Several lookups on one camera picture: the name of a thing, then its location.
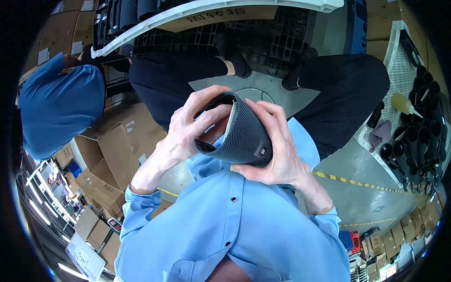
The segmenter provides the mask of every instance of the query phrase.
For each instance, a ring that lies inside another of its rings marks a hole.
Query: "label sticker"
[[[39,51],[37,54],[37,65],[45,63],[49,60],[50,56],[50,48],[45,48],[44,50]]]
[[[72,54],[78,54],[83,51],[83,41],[77,41],[72,43]]]
[[[142,166],[143,163],[147,160],[146,158],[146,154],[144,153],[142,156],[139,157],[138,161],[139,161],[139,166]]]
[[[81,11],[92,11],[92,8],[94,7],[94,1],[92,0],[85,0],[83,2],[83,6],[81,8]]]
[[[132,131],[135,128],[135,121],[132,120],[131,122],[127,123],[125,127],[127,127],[127,133]]]

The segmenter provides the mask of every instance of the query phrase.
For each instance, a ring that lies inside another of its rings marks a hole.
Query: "ceiling light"
[[[57,214],[55,213],[55,211],[50,207],[50,205],[47,204],[47,202],[44,202],[44,204],[46,204],[46,207],[49,209],[49,211],[52,212],[52,214],[53,214],[55,217],[58,217],[58,215],[57,215]]]
[[[62,270],[66,271],[66,272],[69,272],[70,274],[72,274],[72,275],[74,275],[74,276],[77,276],[78,278],[87,280],[87,277],[84,276],[83,274],[81,274],[81,273],[79,273],[79,272],[76,272],[76,271],[74,271],[74,270],[72,270],[72,269],[68,268],[67,266],[62,265],[62,264],[60,264],[60,263],[58,263],[58,265],[59,265],[59,267],[60,267]]]
[[[37,208],[36,204],[30,200],[30,205],[33,207],[33,209],[39,214],[39,216],[42,218],[43,221],[47,223],[47,225],[50,225],[50,221],[44,216],[44,214]]]

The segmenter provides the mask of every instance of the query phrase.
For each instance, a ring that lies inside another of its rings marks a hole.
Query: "blue plastic crate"
[[[353,245],[352,245],[351,234],[349,234],[349,231],[340,231],[338,233],[338,238],[343,243],[343,246],[345,246],[346,251],[352,250]]]
[[[345,54],[366,54],[367,24],[366,0],[348,0]]]

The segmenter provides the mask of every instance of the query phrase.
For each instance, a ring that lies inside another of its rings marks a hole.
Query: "black shoe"
[[[313,47],[307,47],[301,54],[301,65],[307,63],[310,59],[318,57],[318,51]],[[298,89],[298,80],[301,74],[301,67],[295,68],[287,74],[282,80],[282,87],[287,91]]]
[[[241,55],[236,41],[224,33],[216,34],[215,41],[219,56],[223,56],[225,60],[233,64],[235,75],[242,79],[248,78],[252,74],[252,69]]]
[[[287,91],[298,89],[298,79],[301,73],[301,67],[297,67],[282,79],[282,87]]]

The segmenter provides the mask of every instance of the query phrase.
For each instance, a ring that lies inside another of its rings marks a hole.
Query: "black fabric cover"
[[[194,145],[201,154],[209,157],[230,163],[265,167],[272,159],[271,140],[261,121],[235,93],[223,92],[212,99],[200,113],[221,104],[232,105],[233,101],[238,103],[238,111],[222,145],[216,149],[213,145],[199,140],[195,140]]]

